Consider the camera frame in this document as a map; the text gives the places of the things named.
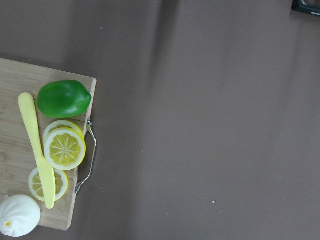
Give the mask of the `green toy lime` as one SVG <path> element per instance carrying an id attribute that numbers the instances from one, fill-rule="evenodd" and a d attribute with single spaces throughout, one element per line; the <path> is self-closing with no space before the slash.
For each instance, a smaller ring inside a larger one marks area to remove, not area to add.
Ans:
<path id="1" fill-rule="evenodd" d="M 91 94 L 79 81 L 60 80 L 48 83 L 40 89 L 36 106 L 45 116 L 62 119 L 85 113 L 91 100 Z"/>

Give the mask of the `white toy garlic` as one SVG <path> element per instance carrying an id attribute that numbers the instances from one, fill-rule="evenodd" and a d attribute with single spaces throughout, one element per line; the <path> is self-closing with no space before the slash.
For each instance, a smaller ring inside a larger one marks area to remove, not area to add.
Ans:
<path id="1" fill-rule="evenodd" d="M 30 196 L 18 194 L 0 204 L 0 232 L 9 237 L 21 237 L 32 232 L 41 218 L 38 203 Z"/>

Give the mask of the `yellow toy knife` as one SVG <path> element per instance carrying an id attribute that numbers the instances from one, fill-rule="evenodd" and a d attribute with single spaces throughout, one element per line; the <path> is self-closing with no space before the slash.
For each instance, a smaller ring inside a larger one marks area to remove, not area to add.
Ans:
<path id="1" fill-rule="evenodd" d="M 35 101 L 28 92 L 18 96 L 18 106 L 31 143 L 47 209 L 52 209 L 56 200 L 56 180 L 53 167 L 46 160 L 40 139 Z"/>

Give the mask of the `wooden cutting board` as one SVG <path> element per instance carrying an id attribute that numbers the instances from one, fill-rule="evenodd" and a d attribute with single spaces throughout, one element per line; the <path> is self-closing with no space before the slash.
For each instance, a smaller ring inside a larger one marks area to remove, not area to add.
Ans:
<path id="1" fill-rule="evenodd" d="M 85 135 L 95 96 L 95 78 L 0 58 L 0 204 L 14 195 L 33 197 L 28 179 L 37 165 L 21 116 L 18 97 L 26 92 L 37 99 L 43 86 L 61 80 L 81 82 L 92 96 L 86 113 L 70 119 Z M 70 228 L 76 201 L 78 168 L 66 171 L 66 174 L 68 189 L 64 196 L 55 202 L 54 208 L 47 209 L 43 201 L 35 199 L 41 210 L 39 226 L 62 231 Z"/>

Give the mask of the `lemon slice under knife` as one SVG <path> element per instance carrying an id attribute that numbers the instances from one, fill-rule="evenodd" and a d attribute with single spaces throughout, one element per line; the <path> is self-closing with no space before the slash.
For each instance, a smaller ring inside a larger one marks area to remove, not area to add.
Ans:
<path id="1" fill-rule="evenodd" d="M 55 177 L 55 201 L 58 201 L 67 192 L 69 180 L 67 174 L 64 171 L 55 168 L 53 170 Z M 42 202 L 45 201 L 41 179 L 37 168 L 33 169 L 28 177 L 28 187 L 31 194 L 37 200 L 40 200 Z"/>

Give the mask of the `lemon slice behind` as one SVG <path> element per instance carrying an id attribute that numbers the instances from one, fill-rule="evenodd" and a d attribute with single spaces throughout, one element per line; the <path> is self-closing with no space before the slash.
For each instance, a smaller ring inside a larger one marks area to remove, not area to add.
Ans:
<path id="1" fill-rule="evenodd" d="M 44 130 L 43 136 L 42 136 L 42 143 L 44 144 L 48 138 L 49 133 L 51 133 L 53 130 L 59 129 L 59 128 L 70 128 L 75 130 L 78 135 L 82 138 L 84 138 L 83 131 L 73 122 L 69 120 L 56 120 L 52 123 L 50 123 L 46 129 Z"/>

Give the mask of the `lemon slice front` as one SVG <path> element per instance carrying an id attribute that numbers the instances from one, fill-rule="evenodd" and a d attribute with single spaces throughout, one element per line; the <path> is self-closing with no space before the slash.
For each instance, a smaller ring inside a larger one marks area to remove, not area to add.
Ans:
<path id="1" fill-rule="evenodd" d="M 53 168 L 70 171 L 83 162 L 87 146 L 84 137 L 74 129 L 62 127 L 48 134 L 43 150 L 46 160 Z"/>

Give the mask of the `dark tray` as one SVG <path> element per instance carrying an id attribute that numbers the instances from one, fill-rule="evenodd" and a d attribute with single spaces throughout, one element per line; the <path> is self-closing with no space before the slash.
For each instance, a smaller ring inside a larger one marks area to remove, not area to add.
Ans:
<path id="1" fill-rule="evenodd" d="M 320 0 L 293 0 L 291 9 L 310 15 L 320 15 Z"/>

